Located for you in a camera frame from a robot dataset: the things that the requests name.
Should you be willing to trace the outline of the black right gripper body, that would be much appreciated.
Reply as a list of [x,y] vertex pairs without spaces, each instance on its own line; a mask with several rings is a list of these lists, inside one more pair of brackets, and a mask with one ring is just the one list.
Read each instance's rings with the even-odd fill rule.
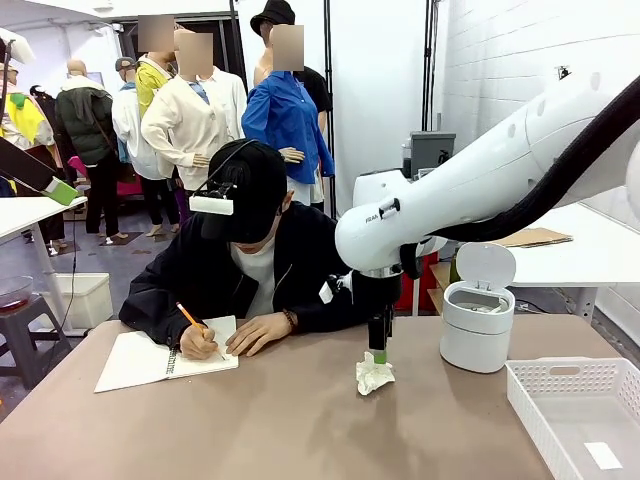
[[372,277],[363,272],[351,272],[353,315],[358,321],[369,322],[382,318],[391,324],[395,304],[402,293],[402,274],[392,272],[382,277]]

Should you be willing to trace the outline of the person's left hand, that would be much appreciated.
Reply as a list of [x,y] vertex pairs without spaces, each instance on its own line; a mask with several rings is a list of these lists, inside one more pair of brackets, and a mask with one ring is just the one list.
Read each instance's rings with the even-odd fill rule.
[[272,313],[252,318],[241,325],[226,342],[226,353],[253,356],[267,344],[292,333],[295,322],[285,313]]

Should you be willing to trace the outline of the person's right hand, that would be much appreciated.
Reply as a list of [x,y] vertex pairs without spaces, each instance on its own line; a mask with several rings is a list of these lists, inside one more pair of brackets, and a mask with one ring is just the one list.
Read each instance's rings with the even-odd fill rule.
[[187,327],[180,337],[179,347],[182,355],[191,360],[206,360],[219,352],[215,332],[206,326]]

